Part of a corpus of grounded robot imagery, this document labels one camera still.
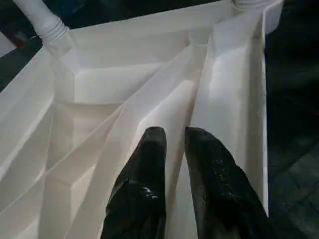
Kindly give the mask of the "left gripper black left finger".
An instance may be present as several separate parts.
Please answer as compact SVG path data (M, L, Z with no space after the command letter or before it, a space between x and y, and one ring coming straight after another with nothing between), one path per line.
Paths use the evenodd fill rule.
M162 127L144 131L112 189L101 238L164 238L166 144Z

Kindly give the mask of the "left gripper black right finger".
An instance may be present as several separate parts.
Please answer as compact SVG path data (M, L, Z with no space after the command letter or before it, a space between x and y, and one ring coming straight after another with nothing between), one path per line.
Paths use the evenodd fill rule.
M274 228L245 172L210 132L186 127L188 164L197 236L215 239L236 229L242 239L272 239Z

